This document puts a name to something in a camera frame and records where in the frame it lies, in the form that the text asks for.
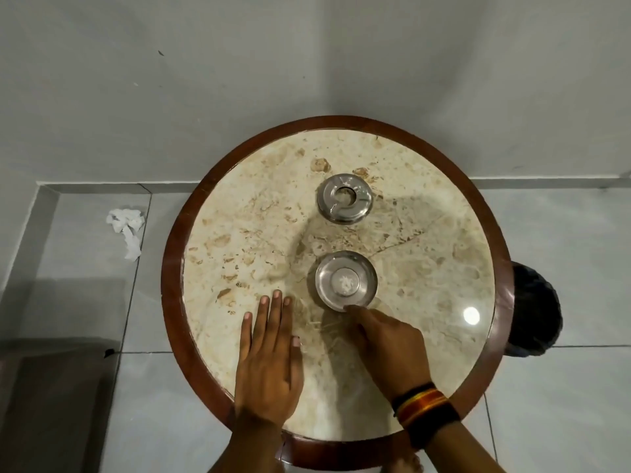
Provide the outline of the black thread wristband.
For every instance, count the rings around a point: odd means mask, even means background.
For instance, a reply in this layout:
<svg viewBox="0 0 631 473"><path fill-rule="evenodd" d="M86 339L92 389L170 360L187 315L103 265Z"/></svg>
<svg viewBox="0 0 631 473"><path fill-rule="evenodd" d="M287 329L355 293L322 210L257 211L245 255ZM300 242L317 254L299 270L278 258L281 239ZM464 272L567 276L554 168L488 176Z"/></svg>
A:
<svg viewBox="0 0 631 473"><path fill-rule="evenodd" d="M461 418L450 402L445 402L419 413L405 426L409 443L416 451L424 449L443 427Z"/></svg>

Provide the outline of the round marble table wooden rim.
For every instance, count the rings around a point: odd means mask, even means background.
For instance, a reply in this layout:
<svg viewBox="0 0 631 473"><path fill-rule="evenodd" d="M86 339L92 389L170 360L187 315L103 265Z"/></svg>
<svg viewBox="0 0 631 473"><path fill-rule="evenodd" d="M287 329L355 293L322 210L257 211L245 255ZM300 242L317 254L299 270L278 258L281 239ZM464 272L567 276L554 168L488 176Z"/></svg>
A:
<svg viewBox="0 0 631 473"><path fill-rule="evenodd" d="M356 174L369 214L336 224L316 191ZM293 298L305 383L277 457L312 470L378 467L409 452L392 410L344 337L342 314L317 296L315 270L333 252L373 264L369 304L422 331L432 378L466 417L501 362L514 308L510 255L473 182L439 150L400 128L352 116L305 118L264 131L202 179L170 231L162 309L175 359L228 428L242 317L259 298Z"/></svg>

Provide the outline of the person's bare foot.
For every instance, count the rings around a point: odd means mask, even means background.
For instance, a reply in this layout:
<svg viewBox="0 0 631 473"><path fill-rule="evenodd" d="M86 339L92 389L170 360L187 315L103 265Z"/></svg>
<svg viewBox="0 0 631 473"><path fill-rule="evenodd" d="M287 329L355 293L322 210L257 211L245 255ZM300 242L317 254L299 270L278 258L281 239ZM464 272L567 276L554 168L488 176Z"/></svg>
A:
<svg viewBox="0 0 631 473"><path fill-rule="evenodd" d="M381 469L381 473L424 473L424 468L418 456L411 453L385 464Z"/></svg>

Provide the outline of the steel ashtray lid with hole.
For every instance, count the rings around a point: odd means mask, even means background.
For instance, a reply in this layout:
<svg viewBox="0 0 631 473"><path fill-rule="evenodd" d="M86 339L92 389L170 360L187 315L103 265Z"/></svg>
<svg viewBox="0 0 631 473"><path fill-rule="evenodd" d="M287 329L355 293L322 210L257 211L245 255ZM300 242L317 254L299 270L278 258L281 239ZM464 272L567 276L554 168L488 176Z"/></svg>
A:
<svg viewBox="0 0 631 473"><path fill-rule="evenodd" d="M350 190L351 200L338 200L340 190ZM325 179L316 191L320 214L336 224L354 224L363 220L371 211L374 193L368 183L356 174L335 174Z"/></svg>

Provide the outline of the person's left hand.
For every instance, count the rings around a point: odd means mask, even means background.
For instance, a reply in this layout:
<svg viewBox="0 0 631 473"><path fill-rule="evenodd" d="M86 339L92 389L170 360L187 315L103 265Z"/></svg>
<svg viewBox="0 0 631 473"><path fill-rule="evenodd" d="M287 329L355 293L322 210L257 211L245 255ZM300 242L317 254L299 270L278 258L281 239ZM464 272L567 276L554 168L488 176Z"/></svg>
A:
<svg viewBox="0 0 631 473"><path fill-rule="evenodd" d="M283 295L284 327L277 341L269 340L272 293L261 296L252 321L250 352L241 352L235 377L237 415L247 411L272 421L281 429L295 413L304 388L304 375L290 375L290 342L293 331L293 298Z"/></svg>

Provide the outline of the black waste bin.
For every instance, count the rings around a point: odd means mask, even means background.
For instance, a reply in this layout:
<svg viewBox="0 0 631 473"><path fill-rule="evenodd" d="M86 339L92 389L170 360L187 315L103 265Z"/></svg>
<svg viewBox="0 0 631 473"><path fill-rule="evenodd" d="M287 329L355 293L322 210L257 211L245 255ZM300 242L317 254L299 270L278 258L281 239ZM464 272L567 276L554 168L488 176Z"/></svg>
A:
<svg viewBox="0 0 631 473"><path fill-rule="evenodd" d="M514 313L504 355L541 356L557 342L563 317L556 290L540 273L512 262Z"/></svg>

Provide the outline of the orange yellow striped thread wristband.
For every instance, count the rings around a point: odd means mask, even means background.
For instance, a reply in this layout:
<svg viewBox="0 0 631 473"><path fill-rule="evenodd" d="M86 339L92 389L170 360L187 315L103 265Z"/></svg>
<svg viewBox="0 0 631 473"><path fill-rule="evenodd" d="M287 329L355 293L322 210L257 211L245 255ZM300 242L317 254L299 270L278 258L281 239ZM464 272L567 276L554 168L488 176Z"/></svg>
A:
<svg viewBox="0 0 631 473"><path fill-rule="evenodd" d="M394 416L399 424L408 428L419 417L449 403L449 399L432 382L422 384L396 398L392 403Z"/></svg>

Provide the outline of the person's right hand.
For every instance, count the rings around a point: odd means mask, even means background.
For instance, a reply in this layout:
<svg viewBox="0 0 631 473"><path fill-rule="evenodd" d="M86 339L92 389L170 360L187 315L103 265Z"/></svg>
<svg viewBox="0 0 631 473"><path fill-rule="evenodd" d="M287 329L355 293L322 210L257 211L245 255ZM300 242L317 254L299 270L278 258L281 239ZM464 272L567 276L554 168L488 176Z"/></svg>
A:
<svg viewBox="0 0 631 473"><path fill-rule="evenodd" d="M380 312L378 332L360 335L351 322L350 336L370 377L392 404L411 389L432 382L432 378L422 333Z"/></svg>

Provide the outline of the round steel bowl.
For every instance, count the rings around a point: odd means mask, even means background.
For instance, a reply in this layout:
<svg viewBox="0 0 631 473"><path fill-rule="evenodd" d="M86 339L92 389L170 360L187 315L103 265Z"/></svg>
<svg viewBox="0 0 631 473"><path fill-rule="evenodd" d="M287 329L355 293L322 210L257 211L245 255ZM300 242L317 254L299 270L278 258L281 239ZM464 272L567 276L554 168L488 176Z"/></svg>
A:
<svg viewBox="0 0 631 473"><path fill-rule="evenodd" d="M339 269L351 269L359 277L359 289L352 296L340 296L331 286L331 276ZM373 264L367 257L348 250L324 255L315 270L315 290L318 296L331 310L342 312L347 305L367 307L375 298L378 288L378 276Z"/></svg>

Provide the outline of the person's right forearm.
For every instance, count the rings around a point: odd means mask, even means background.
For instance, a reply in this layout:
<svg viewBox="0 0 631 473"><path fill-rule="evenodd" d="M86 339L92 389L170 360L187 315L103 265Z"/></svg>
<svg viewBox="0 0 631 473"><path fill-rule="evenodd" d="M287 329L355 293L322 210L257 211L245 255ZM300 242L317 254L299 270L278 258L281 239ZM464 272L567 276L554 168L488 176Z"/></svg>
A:
<svg viewBox="0 0 631 473"><path fill-rule="evenodd" d="M423 450L437 473L507 473L461 422L438 429Z"/></svg>

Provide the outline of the person's left forearm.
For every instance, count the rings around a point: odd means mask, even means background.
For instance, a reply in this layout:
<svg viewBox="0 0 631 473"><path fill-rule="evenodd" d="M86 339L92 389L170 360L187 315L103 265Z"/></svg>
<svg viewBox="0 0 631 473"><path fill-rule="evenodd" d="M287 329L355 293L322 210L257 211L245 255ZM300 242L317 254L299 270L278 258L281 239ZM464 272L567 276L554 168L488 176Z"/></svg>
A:
<svg viewBox="0 0 631 473"><path fill-rule="evenodd" d="M235 421L228 445L208 473L281 473L276 454L282 445L281 427L244 411Z"/></svg>

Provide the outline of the crumpled white tissue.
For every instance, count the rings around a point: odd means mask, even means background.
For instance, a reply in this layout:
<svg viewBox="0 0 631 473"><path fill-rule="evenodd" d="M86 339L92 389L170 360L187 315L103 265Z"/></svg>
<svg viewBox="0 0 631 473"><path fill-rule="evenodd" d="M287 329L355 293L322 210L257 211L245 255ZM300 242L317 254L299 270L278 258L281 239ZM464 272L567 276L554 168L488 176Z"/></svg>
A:
<svg viewBox="0 0 631 473"><path fill-rule="evenodd" d="M112 209L106 223L115 233L122 234L126 244L125 259L135 262L141 256L140 230L145 225L145 216L139 209Z"/></svg>

